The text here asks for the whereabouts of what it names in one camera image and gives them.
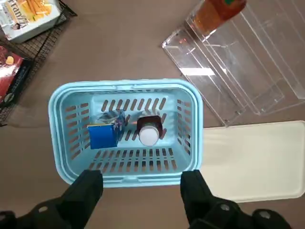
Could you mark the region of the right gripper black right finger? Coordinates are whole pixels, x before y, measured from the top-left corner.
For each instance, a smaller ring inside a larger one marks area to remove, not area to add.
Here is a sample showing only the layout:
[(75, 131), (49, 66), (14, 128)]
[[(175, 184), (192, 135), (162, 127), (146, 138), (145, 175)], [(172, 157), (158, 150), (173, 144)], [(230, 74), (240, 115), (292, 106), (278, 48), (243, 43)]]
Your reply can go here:
[(184, 171), (180, 192), (190, 229), (290, 229), (276, 211), (257, 209), (244, 213), (237, 203), (216, 197), (199, 170)]

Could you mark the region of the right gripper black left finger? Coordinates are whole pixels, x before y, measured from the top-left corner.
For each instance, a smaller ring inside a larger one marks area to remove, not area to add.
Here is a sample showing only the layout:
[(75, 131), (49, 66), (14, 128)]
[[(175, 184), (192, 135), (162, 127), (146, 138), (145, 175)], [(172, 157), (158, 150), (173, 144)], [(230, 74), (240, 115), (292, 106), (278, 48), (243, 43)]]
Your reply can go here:
[(17, 217), (13, 211), (0, 212), (2, 229), (83, 229), (103, 194), (99, 170), (84, 170), (57, 198), (36, 205)]

